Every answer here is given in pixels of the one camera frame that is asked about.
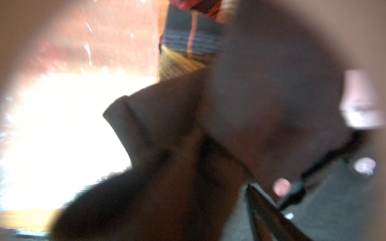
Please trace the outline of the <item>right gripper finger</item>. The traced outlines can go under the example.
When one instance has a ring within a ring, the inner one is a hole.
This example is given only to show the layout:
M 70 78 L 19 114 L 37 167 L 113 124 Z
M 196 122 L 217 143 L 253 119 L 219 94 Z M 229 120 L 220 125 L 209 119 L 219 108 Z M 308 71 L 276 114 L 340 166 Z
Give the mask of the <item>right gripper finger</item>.
M 255 241 L 310 241 L 290 220 L 254 186 L 245 191 L 249 221 Z

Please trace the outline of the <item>clear plastic vacuum bag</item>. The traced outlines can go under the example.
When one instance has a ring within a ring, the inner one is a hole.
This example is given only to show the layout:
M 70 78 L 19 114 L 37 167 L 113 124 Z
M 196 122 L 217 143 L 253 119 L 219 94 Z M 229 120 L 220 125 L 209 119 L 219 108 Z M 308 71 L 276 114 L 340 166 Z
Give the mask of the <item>clear plastic vacuum bag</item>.
M 57 209 L 130 160 L 103 112 L 157 81 L 158 1 L 75 1 L 3 95 L 1 210 Z

